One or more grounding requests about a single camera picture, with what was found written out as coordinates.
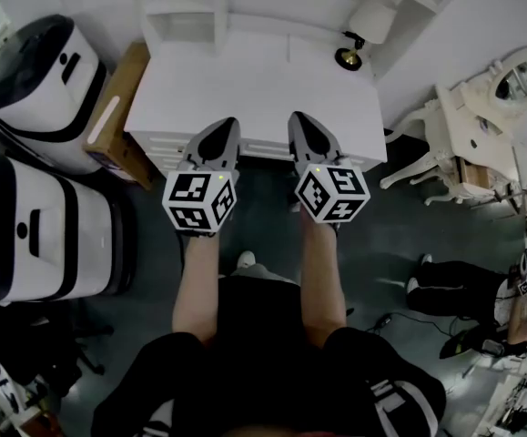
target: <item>dark green floor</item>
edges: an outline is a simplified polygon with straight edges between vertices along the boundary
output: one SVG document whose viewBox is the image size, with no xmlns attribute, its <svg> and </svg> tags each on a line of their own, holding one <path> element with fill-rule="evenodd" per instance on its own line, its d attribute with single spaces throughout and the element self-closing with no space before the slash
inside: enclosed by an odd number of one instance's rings
<svg viewBox="0 0 527 437">
<path fill-rule="evenodd" d="M 431 319 L 406 310 L 401 286 L 423 253 L 432 253 L 437 261 L 459 259 L 505 271 L 522 249 L 523 220 L 502 218 L 507 215 L 503 206 L 468 210 L 465 205 L 433 203 L 427 208 L 424 198 L 442 192 L 442 186 L 434 182 L 412 187 L 403 181 L 386 191 L 379 188 L 381 178 L 411 163 L 424 148 L 425 143 L 410 137 L 390 145 L 389 163 L 365 175 L 370 202 L 340 230 L 340 276 L 347 303 L 355 308 L 349 317 L 352 327 L 367 329 L 391 311 Z M 241 168 L 238 204 L 221 234 L 221 272 L 229 273 L 238 254 L 250 249 L 270 270 L 296 278 L 299 216 L 288 213 L 288 175 L 260 165 Z M 86 300 L 93 320 L 113 325 L 116 332 L 111 338 L 89 342 L 87 353 L 106 366 L 106 375 L 93 376 L 82 368 L 84 377 L 63 400 L 60 418 L 69 437 L 88 435 L 93 410 L 119 383 L 139 349 L 170 331 L 180 262 L 176 236 L 161 207 L 163 186 L 158 183 L 151 193 L 139 188 L 128 191 L 137 210 L 139 231 L 137 274 L 130 291 L 119 297 Z M 432 319 L 442 329 L 449 328 L 451 320 Z M 445 337 L 430 325 L 400 317 L 382 335 L 405 359 L 443 381 L 451 391 L 448 413 L 467 409 L 466 398 L 453 390 L 471 356 L 439 361 Z M 485 384 L 481 394 L 492 391 Z"/>
</svg>

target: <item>black and white machine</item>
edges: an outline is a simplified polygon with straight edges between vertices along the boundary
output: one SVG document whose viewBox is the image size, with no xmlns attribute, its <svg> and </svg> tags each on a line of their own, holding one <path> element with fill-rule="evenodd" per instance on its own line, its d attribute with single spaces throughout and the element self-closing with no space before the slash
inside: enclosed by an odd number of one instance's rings
<svg viewBox="0 0 527 437">
<path fill-rule="evenodd" d="M 133 225 L 125 201 L 0 155 L 0 302 L 124 290 Z"/>
<path fill-rule="evenodd" d="M 82 144 L 106 78 L 70 18 L 26 25 L 0 50 L 0 134 L 68 174 L 97 171 Z"/>
<path fill-rule="evenodd" d="M 318 223 L 350 222 L 370 199 L 362 172 L 341 154 L 338 140 L 315 118 L 294 112 L 289 150 L 300 176 L 298 200 Z M 235 118 L 194 136 L 176 172 L 168 173 L 162 206 L 178 231 L 214 235 L 237 203 L 240 129 Z"/>
</svg>

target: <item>white shoe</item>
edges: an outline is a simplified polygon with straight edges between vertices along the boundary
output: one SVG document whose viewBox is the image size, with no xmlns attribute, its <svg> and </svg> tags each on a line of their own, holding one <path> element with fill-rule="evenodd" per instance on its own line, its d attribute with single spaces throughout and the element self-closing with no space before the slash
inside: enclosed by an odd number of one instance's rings
<svg viewBox="0 0 527 437">
<path fill-rule="evenodd" d="M 255 254 L 251 251 L 243 251 L 237 259 L 237 269 L 246 269 L 255 265 Z"/>
<path fill-rule="evenodd" d="M 413 290 L 416 290 L 417 288 L 420 288 L 419 282 L 414 277 L 411 277 L 409 279 L 409 282 L 407 283 L 407 294 L 411 293 Z"/>
</svg>

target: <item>black t-shirt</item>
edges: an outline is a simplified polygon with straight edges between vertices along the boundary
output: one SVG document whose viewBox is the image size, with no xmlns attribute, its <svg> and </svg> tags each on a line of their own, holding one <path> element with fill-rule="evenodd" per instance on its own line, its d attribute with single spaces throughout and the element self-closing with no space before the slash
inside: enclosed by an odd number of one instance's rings
<svg viewBox="0 0 527 437">
<path fill-rule="evenodd" d="M 188 333 L 146 345 L 97 407 L 93 437 L 137 435 L 171 400 L 170 437 L 219 436 L 256 424 L 383 436 L 370 386 L 385 380 L 413 384 L 441 420 L 441 383 L 403 360 L 381 337 L 345 328 L 333 332 L 323 349 L 309 345 L 295 284 L 222 279 L 218 312 L 217 337 L 208 349 Z M 427 420 L 414 407 L 395 413 L 394 420 L 407 420 L 406 435 L 430 435 Z"/>
</svg>

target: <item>white cube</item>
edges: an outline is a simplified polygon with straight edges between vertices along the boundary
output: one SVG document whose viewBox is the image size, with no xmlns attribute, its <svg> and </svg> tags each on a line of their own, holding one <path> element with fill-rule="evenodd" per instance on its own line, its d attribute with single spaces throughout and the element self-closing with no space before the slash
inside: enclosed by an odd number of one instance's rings
<svg viewBox="0 0 527 437">
<path fill-rule="evenodd" d="M 177 230 L 216 233 L 237 203 L 227 171 L 171 171 L 162 207 Z"/>
<path fill-rule="evenodd" d="M 296 196 L 318 223 L 350 222 L 370 199 L 359 168 L 316 164 L 306 168 Z"/>
</svg>

